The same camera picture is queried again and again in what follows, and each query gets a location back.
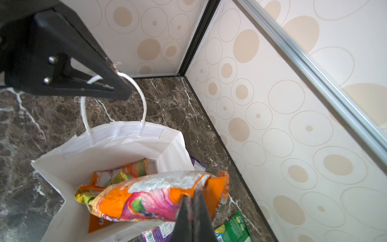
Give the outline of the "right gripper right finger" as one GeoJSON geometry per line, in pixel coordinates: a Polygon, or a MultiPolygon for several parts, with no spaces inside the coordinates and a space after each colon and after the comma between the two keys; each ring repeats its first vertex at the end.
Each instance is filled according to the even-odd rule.
{"type": "Polygon", "coordinates": [[[217,242],[203,192],[196,191],[193,199],[193,241],[217,242]]]}

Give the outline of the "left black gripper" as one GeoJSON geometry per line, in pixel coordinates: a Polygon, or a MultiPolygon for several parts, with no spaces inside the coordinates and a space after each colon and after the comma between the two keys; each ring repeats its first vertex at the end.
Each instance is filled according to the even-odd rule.
{"type": "Polygon", "coordinates": [[[5,86],[39,96],[127,100],[128,81],[61,1],[1,1],[5,86]]]}

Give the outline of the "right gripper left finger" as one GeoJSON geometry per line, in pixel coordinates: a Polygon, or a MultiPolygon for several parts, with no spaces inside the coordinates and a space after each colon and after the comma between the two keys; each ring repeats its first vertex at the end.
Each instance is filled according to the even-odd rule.
{"type": "Polygon", "coordinates": [[[192,198],[183,196],[170,242],[192,242],[192,198]]]}

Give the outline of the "large purple snack bag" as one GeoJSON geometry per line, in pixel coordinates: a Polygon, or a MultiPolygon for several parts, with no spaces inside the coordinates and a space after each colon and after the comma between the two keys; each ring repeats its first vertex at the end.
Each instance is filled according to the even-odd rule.
{"type": "Polygon", "coordinates": [[[169,242],[175,222],[164,222],[159,226],[142,233],[142,242],[169,242]]]}

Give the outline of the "green snack bag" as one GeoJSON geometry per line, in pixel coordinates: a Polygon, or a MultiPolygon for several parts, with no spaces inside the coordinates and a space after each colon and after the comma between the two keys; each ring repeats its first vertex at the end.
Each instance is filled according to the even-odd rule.
{"type": "Polygon", "coordinates": [[[251,234],[240,211],[215,229],[218,242],[252,242],[251,234]]]}

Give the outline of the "Fox's fruits candy bag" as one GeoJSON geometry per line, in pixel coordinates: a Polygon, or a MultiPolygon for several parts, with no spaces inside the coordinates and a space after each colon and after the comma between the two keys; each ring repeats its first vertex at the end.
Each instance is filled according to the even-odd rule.
{"type": "Polygon", "coordinates": [[[89,229],[88,229],[89,233],[102,229],[107,225],[109,225],[109,221],[106,221],[103,218],[90,214],[89,229]]]}
{"type": "Polygon", "coordinates": [[[88,185],[82,185],[77,189],[75,192],[75,200],[78,203],[89,206],[89,202],[96,198],[98,194],[110,185],[149,174],[149,161],[146,158],[134,164],[122,166],[116,169],[96,171],[93,173],[91,182],[88,185]]]}

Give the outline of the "white paper gift bag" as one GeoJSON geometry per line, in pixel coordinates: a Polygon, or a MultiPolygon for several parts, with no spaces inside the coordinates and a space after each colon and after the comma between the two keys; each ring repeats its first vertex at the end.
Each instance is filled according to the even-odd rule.
{"type": "Polygon", "coordinates": [[[193,170],[183,134],[150,122],[112,122],[74,136],[31,162],[64,198],[50,222],[44,242],[128,242],[159,225],[157,221],[118,222],[90,233],[90,213],[75,201],[75,192],[96,171],[122,167],[143,158],[152,174],[193,170]]]}

